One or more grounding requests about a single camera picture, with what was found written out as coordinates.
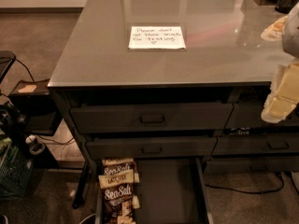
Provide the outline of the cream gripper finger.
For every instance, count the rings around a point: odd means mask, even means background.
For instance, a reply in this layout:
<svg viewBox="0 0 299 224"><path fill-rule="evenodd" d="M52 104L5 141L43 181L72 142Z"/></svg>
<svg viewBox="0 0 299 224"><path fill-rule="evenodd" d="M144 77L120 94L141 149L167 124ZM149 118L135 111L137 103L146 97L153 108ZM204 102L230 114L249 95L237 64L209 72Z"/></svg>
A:
<svg viewBox="0 0 299 224"><path fill-rule="evenodd" d="M279 65L272 78L261 119L268 123L279 123L287 118L298 104L299 63Z"/></svg>

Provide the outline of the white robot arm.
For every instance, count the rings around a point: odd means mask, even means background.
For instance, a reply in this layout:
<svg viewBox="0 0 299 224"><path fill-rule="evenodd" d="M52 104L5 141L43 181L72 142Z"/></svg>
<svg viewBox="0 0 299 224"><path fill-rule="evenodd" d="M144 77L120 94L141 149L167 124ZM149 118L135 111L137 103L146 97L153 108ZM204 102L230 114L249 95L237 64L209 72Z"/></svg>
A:
<svg viewBox="0 0 299 224"><path fill-rule="evenodd" d="M263 121L279 123L299 104L299 3L288 15L266 28L261 38L267 41L280 41L283 51L294 58L288 66L278 66L261 113Z"/></svg>

